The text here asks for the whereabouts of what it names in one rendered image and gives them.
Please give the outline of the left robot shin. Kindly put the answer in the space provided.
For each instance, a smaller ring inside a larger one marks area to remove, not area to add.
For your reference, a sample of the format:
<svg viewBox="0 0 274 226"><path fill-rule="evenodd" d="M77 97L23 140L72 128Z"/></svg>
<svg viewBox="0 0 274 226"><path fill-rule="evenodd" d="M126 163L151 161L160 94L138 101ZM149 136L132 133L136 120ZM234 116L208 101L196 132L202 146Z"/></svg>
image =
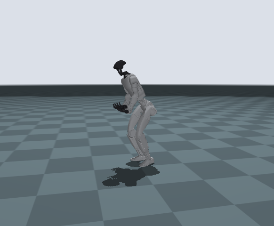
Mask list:
<svg viewBox="0 0 274 226"><path fill-rule="evenodd" d="M139 141L138 141L138 139L136 139L136 142L137 142L138 147L140 148L140 150L146 157L146 159L151 160L151 156L150 156L149 150L148 150L149 146L148 146L147 140L145 138L145 134L142 133L139 136Z"/></svg>

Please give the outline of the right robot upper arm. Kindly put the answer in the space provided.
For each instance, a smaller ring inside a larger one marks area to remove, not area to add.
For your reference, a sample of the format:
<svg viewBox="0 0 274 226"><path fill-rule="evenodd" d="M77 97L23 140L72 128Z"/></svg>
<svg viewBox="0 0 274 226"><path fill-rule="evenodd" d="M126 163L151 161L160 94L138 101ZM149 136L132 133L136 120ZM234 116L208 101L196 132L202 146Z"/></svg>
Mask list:
<svg viewBox="0 0 274 226"><path fill-rule="evenodd" d="M121 83L122 83L122 79L121 79ZM122 83L122 85L123 85L123 83ZM123 86L124 87L124 86ZM130 98L131 99L131 95L128 93L128 91L124 88L124 90L125 90L125 92L127 93L126 94L126 98L128 97L128 98Z"/></svg>

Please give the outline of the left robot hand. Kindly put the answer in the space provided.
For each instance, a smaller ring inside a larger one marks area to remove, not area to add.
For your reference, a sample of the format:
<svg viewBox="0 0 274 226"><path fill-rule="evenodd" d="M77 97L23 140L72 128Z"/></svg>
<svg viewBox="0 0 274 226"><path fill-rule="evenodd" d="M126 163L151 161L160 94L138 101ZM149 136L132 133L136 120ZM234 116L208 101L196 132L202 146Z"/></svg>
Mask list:
<svg viewBox="0 0 274 226"><path fill-rule="evenodd" d="M121 109L117 109L117 110L120 111L120 112L129 113L128 110L121 110Z"/></svg>

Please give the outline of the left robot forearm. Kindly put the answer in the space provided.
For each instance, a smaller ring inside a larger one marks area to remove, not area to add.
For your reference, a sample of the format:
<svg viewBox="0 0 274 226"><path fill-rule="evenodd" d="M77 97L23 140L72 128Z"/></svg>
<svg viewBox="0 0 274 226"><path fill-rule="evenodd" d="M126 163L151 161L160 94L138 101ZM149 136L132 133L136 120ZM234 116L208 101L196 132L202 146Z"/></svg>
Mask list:
<svg viewBox="0 0 274 226"><path fill-rule="evenodd" d="M130 103L129 103L129 105L128 105L128 111L129 111L129 113L127 113L127 114L130 114L130 113L132 113L132 109L133 109L133 107L134 107L134 105L137 103L137 96L136 95L133 95L132 96L132 99L130 100Z"/></svg>

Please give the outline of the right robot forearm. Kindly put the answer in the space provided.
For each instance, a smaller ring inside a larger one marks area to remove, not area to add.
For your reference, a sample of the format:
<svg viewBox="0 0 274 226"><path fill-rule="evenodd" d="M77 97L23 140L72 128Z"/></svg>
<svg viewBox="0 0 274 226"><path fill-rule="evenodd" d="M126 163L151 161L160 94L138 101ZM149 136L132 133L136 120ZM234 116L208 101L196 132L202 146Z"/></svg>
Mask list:
<svg viewBox="0 0 274 226"><path fill-rule="evenodd" d="M130 98L127 97L127 98L125 98L124 103L122 105L126 105L128 107L129 103L130 103ZM127 109L128 108L126 108L125 110L127 110Z"/></svg>

